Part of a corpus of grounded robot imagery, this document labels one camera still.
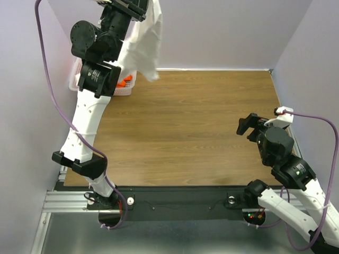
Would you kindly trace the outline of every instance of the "wooden tabletop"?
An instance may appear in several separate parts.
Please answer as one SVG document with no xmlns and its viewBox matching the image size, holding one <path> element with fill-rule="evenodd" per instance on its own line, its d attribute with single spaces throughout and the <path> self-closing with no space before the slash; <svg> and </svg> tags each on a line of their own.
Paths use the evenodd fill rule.
<svg viewBox="0 0 339 254">
<path fill-rule="evenodd" d="M 272 118 L 279 102 L 268 71 L 162 71 L 138 75 L 130 96 L 107 106 L 94 145 L 117 185 L 278 184 L 257 145 L 236 135 L 238 120 Z M 87 186 L 68 170 L 66 186 Z"/>
</svg>

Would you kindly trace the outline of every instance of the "white connector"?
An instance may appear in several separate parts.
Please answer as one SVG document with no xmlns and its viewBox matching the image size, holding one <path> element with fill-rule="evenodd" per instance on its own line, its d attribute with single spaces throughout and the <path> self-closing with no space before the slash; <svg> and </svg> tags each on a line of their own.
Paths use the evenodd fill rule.
<svg viewBox="0 0 339 254">
<path fill-rule="evenodd" d="M 276 110 L 278 115 L 276 118 L 270 119 L 267 122 L 265 122 L 266 126 L 273 126 L 273 127 L 280 127 L 280 128 L 285 128 L 288 125 L 290 125 L 293 122 L 293 115 L 284 113 L 283 111 L 290 111 L 293 112 L 292 108 L 289 107 L 279 107 Z"/>
<path fill-rule="evenodd" d="M 97 179 L 94 179 L 94 180 L 92 180 L 88 177 L 85 177 L 85 178 L 89 182 L 90 187 L 92 187 L 93 190 L 96 193 L 100 194 L 101 196 L 109 197 L 112 194 L 113 188 L 106 181 L 105 173 L 102 173 L 101 176 L 99 176 Z"/>
</svg>

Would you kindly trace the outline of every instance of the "white towel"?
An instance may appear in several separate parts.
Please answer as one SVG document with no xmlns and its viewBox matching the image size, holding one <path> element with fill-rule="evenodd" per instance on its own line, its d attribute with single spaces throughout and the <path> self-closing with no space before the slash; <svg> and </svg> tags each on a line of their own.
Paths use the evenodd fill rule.
<svg viewBox="0 0 339 254">
<path fill-rule="evenodd" d="M 136 22 L 131 37 L 123 42 L 119 58 L 113 63 L 121 67 L 119 81 L 139 71 L 148 81 L 159 78 L 157 67 L 162 39 L 163 15 L 159 0 L 149 0 L 146 19 Z"/>
</svg>

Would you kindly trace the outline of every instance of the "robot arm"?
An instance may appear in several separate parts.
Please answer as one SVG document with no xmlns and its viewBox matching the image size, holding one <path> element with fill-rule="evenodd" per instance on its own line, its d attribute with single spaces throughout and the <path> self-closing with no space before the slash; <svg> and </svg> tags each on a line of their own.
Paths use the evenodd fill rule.
<svg viewBox="0 0 339 254">
<path fill-rule="evenodd" d="M 114 61 L 118 59 L 130 21 L 145 19 L 148 0 L 96 2 L 104 7 L 99 26 L 79 21 L 70 33 L 72 54 L 82 59 L 72 121 L 76 130 L 70 129 L 65 144 L 53 153 L 52 160 L 84 176 L 96 195 L 112 204 L 117 199 L 113 192 L 116 186 L 105 180 L 107 158 L 93 153 L 91 147 L 102 114 L 118 83 L 121 69 Z"/>
<path fill-rule="evenodd" d="M 276 119 L 265 119 L 255 113 L 239 120 L 238 135 L 243 135 L 248 128 L 253 128 L 247 137 L 256 142 L 262 163 L 272 167 L 271 174 L 301 201 L 310 216 L 298 211 L 260 180 L 251 182 L 246 188 L 247 199 L 268 208 L 286 223 L 296 229 L 305 240 L 310 242 L 320 225 L 323 216 L 325 194 L 316 174 L 301 158 L 292 154 L 294 140 L 284 130 L 293 121 L 293 115 L 284 113 L 291 108 L 277 108 Z M 315 253 L 339 252 L 339 213 L 331 203 L 327 207 L 325 224 L 321 234 L 312 247 Z"/>
</svg>

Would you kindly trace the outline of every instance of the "metal plate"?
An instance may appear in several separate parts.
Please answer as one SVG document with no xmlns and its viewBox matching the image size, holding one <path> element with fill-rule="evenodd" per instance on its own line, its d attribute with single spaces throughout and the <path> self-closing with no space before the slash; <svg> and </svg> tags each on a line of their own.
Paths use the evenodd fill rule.
<svg viewBox="0 0 339 254">
<path fill-rule="evenodd" d="M 268 223 L 276 221 L 267 215 Z M 306 242 L 295 232 L 299 246 Z M 241 221 L 126 222 L 122 228 L 101 229 L 94 213 L 52 214 L 45 254 L 297 254 L 281 223 L 256 230 Z"/>
</svg>

